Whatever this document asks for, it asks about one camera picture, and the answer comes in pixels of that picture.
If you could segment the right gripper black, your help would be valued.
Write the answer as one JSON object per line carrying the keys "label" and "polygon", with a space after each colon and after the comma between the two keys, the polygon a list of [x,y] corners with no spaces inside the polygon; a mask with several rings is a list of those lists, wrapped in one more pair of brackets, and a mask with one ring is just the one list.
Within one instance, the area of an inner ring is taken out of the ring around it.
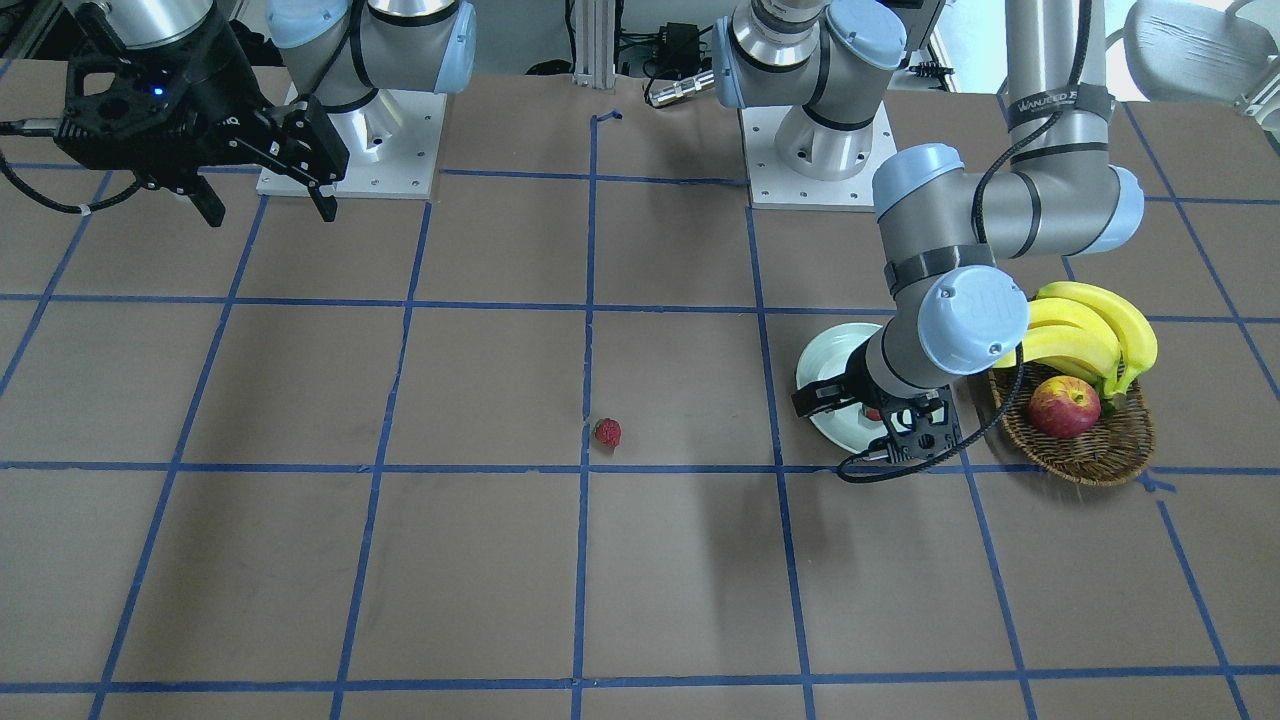
{"label": "right gripper black", "polygon": [[82,20],[54,143],[95,170],[132,170],[180,190],[211,228],[225,205],[201,167],[261,163],[301,184],[325,223],[349,150],[324,105],[303,95],[273,106],[228,20],[201,20],[155,47],[127,47],[105,20]]}

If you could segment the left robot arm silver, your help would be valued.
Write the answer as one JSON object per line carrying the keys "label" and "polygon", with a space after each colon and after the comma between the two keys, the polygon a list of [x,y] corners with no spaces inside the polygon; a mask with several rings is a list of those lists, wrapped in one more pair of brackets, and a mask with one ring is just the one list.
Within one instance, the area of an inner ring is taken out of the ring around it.
{"label": "left robot arm silver", "polygon": [[[1029,302],[1002,259],[1107,252],[1140,224],[1146,196],[1108,155],[1102,1],[1009,1],[1009,149],[983,173],[956,149],[897,151],[872,177],[893,316],[845,354],[837,374],[800,384],[800,418],[870,409],[892,462],[929,468],[966,447],[950,386],[1001,357],[1030,359]],[[782,147],[797,173],[858,170],[908,29],[879,1],[742,1],[712,31],[719,101],[788,109]]]}

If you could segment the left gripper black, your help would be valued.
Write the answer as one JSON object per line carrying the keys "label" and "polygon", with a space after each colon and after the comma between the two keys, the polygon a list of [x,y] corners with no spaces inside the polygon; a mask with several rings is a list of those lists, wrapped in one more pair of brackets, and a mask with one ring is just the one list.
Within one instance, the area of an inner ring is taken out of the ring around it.
{"label": "left gripper black", "polygon": [[950,387],[931,389],[913,398],[873,389],[863,406],[879,413],[884,433],[852,455],[858,461],[910,466],[916,461],[940,464],[957,454],[963,433]]}

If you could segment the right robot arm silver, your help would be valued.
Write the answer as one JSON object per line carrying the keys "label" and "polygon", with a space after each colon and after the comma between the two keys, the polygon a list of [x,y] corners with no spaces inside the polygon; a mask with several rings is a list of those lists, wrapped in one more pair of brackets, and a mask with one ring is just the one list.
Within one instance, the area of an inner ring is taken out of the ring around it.
{"label": "right robot arm silver", "polygon": [[87,40],[69,60],[61,115],[15,132],[184,197],[212,227],[225,208],[206,167],[260,167],[261,192],[307,196],[325,222],[339,199],[426,199],[445,97],[474,69],[477,19],[467,1],[270,1],[287,102],[264,94],[212,1],[67,9]]}

